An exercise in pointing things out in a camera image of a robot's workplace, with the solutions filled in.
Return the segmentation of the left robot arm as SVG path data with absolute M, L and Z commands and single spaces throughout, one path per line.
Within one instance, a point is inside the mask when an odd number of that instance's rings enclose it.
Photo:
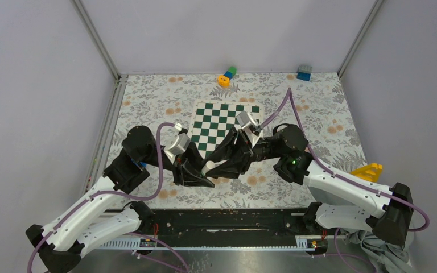
M 178 136 L 163 146 L 160 132 L 147 126 L 133 127 L 122 141 L 122 150 L 102 176 L 62 215 L 46 225 L 32 225 L 26 236 L 33 245 L 27 271 L 39 258 L 48 272 L 70 272 L 91 251 L 106 242 L 137 230 L 150 232 L 152 211 L 146 202 L 156 198 L 135 196 L 133 191 L 148 177 L 146 166 L 158 168 L 158 185 L 164 171 L 172 172 L 174 182 L 185 187 L 213 187 L 203 170 L 203 159 L 180 125 Z

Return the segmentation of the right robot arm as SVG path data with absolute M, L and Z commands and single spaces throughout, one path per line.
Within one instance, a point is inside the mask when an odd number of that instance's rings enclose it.
M 342 228 L 373 233 L 386 243 L 403 246 L 413 215 L 410 188 L 402 183 L 388 185 L 366 181 L 326 165 L 306 150 L 308 140 L 297 125 L 284 124 L 273 135 L 249 140 L 248 132 L 230 129 L 219 146 L 203 160 L 206 177 L 236 179 L 253 162 L 277 158 L 273 166 L 289 183 L 320 189 L 349 202 L 328 205 L 313 202 L 303 225 L 311 234 L 323 229 Z

